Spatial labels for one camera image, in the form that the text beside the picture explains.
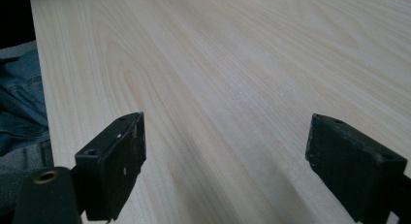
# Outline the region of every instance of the small round object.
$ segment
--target small round object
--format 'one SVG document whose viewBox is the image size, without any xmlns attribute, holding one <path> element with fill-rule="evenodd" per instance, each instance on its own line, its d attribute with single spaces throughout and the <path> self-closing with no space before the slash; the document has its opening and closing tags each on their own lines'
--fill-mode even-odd
<svg viewBox="0 0 411 224">
<path fill-rule="evenodd" d="M 45 184 L 50 181 L 53 181 L 55 178 L 57 178 L 59 175 L 58 171 L 52 170 L 52 171 L 47 171 L 44 173 L 41 173 L 40 175 L 37 175 L 33 181 L 36 184 Z"/>
</svg>

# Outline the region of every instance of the dark background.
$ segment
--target dark background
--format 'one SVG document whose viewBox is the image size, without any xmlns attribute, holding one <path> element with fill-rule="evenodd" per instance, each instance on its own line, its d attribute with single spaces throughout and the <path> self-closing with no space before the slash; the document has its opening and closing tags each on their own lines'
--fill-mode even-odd
<svg viewBox="0 0 411 224">
<path fill-rule="evenodd" d="M 0 48 L 35 39 L 30 0 L 0 0 Z"/>
</svg>

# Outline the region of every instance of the blue denim fabric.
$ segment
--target blue denim fabric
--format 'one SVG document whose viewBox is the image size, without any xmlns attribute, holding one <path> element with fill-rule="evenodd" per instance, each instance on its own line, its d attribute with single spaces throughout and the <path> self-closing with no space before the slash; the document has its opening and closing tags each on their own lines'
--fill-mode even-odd
<svg viewBox="0 0 411 224">
<path fill-rule="evenodd" d="M 49 139 L 37 50 L 0 66 L 0 156 Z"/>
</svg>

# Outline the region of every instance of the wooden table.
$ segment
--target wooden table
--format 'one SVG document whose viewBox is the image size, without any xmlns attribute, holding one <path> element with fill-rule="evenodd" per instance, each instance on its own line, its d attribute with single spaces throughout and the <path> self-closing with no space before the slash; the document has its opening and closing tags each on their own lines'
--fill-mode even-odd
<svg viewBox="0 0 411 224">
<path fill-rule="evenodd" d="M 353 223 L 304 159 L 314 112 L 411 159 L 411 0 L 32 7 L 56 165 L 145 113 L 116 223 Z"/>
</svg>

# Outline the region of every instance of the screw hole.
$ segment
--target screw hole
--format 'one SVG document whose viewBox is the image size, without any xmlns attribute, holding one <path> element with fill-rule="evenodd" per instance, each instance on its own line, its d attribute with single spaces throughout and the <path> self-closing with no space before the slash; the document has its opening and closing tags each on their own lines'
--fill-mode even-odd
<svg viewBox="0 0 411 224">
<path fill-rule="evenodd" d="M 33 181 L 36 184 L 44 184 L 53 181 L 57 177 L 58 171 L 48 171 L 36 176 Z"/>
<path fill-rule="evenodd" d="M 97 150 L 95 149 L 89 149 L 87 151 L 84 152 L 87 155 L 96 155 L 97 154 Z"/>
</svg>

